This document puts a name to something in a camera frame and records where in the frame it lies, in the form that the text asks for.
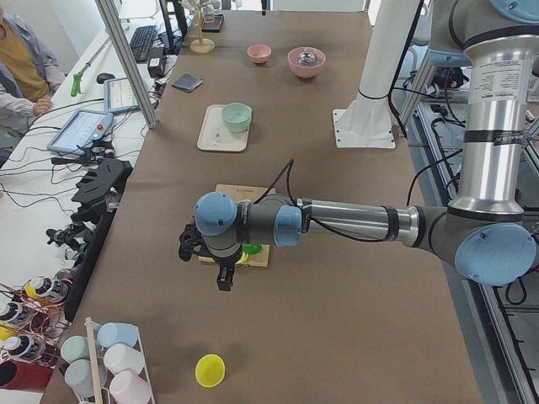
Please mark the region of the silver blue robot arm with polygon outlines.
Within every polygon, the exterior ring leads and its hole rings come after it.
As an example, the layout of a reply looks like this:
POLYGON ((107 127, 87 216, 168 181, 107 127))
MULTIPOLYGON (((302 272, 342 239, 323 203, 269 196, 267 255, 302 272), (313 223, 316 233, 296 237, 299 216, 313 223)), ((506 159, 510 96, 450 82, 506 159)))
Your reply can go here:
POLYGON ((321 227, 357 242, 423 249, 479 284, 500 286, 524 275, 536 243, 521 224, 515 187, 538 52, 538 4, 435 1, 433 14, 431 60, 471 69, 462 170, 446 207, 396 209, 269 193, 238 203, 211 192, 197 201, 179 237, 179 257, 213 259, 219 289, 229 290, 244 245, 295 246, 302 234, 321 227))

